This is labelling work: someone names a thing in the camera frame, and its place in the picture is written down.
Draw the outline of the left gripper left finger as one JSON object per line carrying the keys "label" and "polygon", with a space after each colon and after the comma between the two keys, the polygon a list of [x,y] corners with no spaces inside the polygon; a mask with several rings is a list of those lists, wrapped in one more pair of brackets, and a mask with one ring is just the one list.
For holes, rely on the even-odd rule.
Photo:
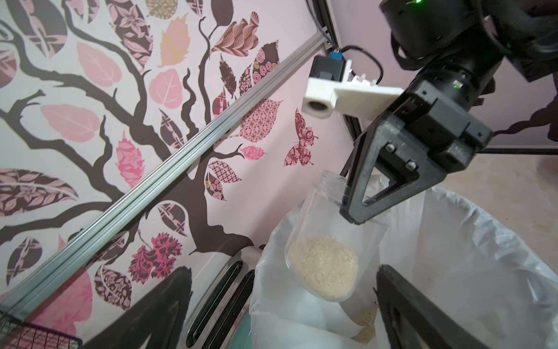
{"label": "left gripper left finger", "polygon": [[192,295],[192,271],[174,270],[85,348],[176,348]]}

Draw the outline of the aluminium rail left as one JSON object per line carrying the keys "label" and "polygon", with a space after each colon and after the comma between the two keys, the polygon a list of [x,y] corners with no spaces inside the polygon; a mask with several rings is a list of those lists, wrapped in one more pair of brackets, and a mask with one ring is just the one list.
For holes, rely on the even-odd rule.
{"label": "aluminium rail left", "polygon": [[137,186],[88,225],[63,249],[39,266],[1,300],[1,313],[20,321],[27,319],[68,279],[77,273],[125,225],[233,128],[260,100],[269,97],[325,44],[320,33],[297,48],[271,74],[252,87],[218,118],[175,151]]}

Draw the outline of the mint green toaster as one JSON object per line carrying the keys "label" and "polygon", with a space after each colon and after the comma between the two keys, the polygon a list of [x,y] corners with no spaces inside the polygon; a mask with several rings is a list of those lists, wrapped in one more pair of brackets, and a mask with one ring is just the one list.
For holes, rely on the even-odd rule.
{"label": "mint green toaster", "polygon": [[243,248],[198,278],[179,348],[251,347],[248,308],[261,256],[260,248]]}

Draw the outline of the glass jar tan lid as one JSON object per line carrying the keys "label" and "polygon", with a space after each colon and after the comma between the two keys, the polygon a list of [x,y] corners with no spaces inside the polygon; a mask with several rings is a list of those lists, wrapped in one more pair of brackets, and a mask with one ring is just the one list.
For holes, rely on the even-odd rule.
{"label": "glass jar tan lid", "polygon": [[330,171],[313,183],[286,244],[285,259],[296,279],[330,302],[350,298],[388,230],[380,220],[353,224],[341,216],[347,180]]}

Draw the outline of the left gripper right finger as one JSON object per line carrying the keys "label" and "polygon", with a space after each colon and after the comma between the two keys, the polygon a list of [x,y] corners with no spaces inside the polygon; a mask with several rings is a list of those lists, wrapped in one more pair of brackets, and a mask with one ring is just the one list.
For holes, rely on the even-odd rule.
{"label": "left gripper right finger", "polygon": [[485,348],[388,265],[376,274],[376,295],[391,348]]}

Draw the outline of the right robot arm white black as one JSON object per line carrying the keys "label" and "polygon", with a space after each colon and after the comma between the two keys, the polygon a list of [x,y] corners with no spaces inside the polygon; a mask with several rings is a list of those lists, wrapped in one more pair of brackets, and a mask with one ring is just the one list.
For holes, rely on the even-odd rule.
{"label": "right robot arm white black", "polygon": [[383,1],[392,52],[416,77],[386,106],[364,102],[341,215],[363,224],[465,170],[492,131],[470,113],[503,60],[527,81],[557,72],[557,14],[516,1]]}

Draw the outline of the white trash bag liner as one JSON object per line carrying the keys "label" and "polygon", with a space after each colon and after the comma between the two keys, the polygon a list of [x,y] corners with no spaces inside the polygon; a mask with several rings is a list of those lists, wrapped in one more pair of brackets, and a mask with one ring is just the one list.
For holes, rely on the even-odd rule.
{"label": "white trash bag liner", "polygon": [[286,244],[303,203],[273,231],[255,271],[255,348],[388,345],[376,295],[392,266],[460,327],[490,348],[557,347],[557,275],[521,238],[456,193],[432,188],[374,218],[388,225],[353,295],[330,302],[289,270]]}

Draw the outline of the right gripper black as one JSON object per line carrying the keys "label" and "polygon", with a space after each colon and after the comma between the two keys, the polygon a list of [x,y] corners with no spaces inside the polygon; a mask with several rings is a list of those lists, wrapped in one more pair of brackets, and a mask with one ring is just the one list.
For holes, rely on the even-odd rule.
{"label": "right gripper black", "polygon": [[493,132],[469,111],[495,90],[503,58],[437,58],[356,140],[345,170],[340,215],[362,225],[465,170]]}

